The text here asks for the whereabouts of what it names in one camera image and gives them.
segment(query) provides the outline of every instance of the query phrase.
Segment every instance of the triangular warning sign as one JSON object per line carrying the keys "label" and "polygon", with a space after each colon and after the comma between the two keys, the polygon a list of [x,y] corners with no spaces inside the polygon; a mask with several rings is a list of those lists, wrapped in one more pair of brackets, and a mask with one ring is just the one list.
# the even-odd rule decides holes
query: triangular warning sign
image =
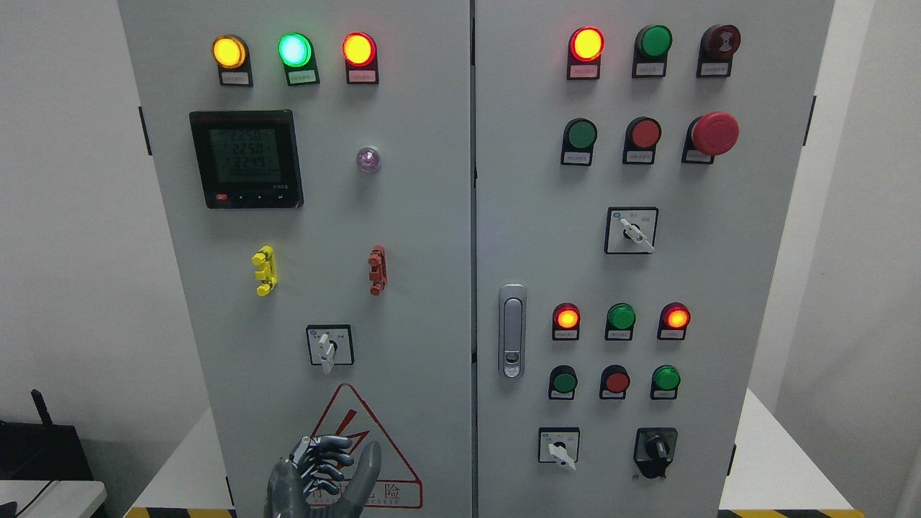
{"label": "triangular warning sign", "polygon": [[[422,480],[406,461],[400,448],[393,442],[390,434],[380,424],[370,406],[358,395],[355,387],[342,383],[336,387],[330,403],[323,410],[320,421],[311,432],[317,435],[342,435],[352,440],[352,455],[356,464],[365,445],[372,441],[380,444],[380,475],[374,485],[367,507],[387,507],[398,509],[422,508]],[[340,489],[345,489],[356,467],[339,466],[345,475],[345,481],[339,482]],[[338,500],[322,491],[310,494],[310,505],[329,505]]]}

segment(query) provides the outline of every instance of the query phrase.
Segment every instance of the black cable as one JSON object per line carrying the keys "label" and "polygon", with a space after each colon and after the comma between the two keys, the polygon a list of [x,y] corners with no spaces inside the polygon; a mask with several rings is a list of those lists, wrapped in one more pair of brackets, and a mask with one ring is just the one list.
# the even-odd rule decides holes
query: black cable
{"label": "black cable", "polygon": [[50,486],[50,485],[52,484],[52,482],[55,482],[55,480],[49,480],[48,483],[45,484],[45,487],[44,487],[44,488],[41,488],[41,490],[38,492],[38,494],[35,495],[35,497],[34,497],[32,500],[29,500],[29,503],[26,504],[26,507],[23,507],[22,509],[19,510],[19,512],[16,513],[16,516],[19,516],[20,514],[22,514],[23,512],[25,512],[26,509],[28,509],[30,505],[32,505],[33,503],[35,503],[35,500],[38,500],[38,499],[39,499],[39,497],[41,496],[41,494],[42,494],[43,492],[45,492],[45,490],[48,488],[48,486]]}

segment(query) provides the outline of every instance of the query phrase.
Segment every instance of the yellow and black hazard stripe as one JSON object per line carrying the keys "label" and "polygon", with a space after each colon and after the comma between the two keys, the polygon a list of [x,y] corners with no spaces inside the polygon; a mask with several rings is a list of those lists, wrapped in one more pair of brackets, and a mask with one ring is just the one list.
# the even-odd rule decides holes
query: yellow and black hazard stripe
{"label": "yellow and black hazard stripe", "polygon": [[720,511],[717,513],[717,518],[864,518],[864,515],[863,512],[852,509],[821,511],[779,509],[767,511]]}
{"label": "yellow and black hazard stripe", "polygon": [[133,507],[124,518],[237,518],[237,512],[232,509]]}

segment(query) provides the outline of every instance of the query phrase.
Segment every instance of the red indicator light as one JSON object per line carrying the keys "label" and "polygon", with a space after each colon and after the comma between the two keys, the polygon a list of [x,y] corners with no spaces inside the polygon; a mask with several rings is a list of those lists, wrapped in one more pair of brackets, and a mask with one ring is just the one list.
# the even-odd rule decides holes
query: red indicator light
{"label": "red indicator light", "polygon": [[562,329],[572,329],[578,325],[579,314],[576,306],[565,305],[556,310],[556,325]]}
{"label": "red indicator light", "polygon": [[343,40],[343,57],[354,66],[365,66],[378,55],[374,39],[364,32],[353,32]]}
{"label": "red indicator light", "polygon": [[581,62],[598,59],[604,51],[604,35],[594,27],[583,27],[569,38],[569,52]]}
{"label": "red indicator light", "polygon": [[672,304],[666,308],[665,317],[662,320],[672,329],[682,329],[691,322],[691,312],[683,304]]}

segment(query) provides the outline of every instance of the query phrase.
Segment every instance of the metal robotic hand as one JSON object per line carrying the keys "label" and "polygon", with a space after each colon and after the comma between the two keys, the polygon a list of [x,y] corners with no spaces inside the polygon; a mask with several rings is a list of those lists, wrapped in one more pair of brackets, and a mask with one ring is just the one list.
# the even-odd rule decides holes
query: metal robotic hand
{"label": "metal robotic hand", "polygon": [[355,475],[337,502],[312,509],[307,503],[313,491],[339,494],[331,480],[345,479],[336,465],[355,462],[345,453],[351,446],[351,439],[336,435],[301,439],[288,458],[272,468],[265,518],[358,518],[380,474],[380,445],[376,442],[370,442],[362,451]]}

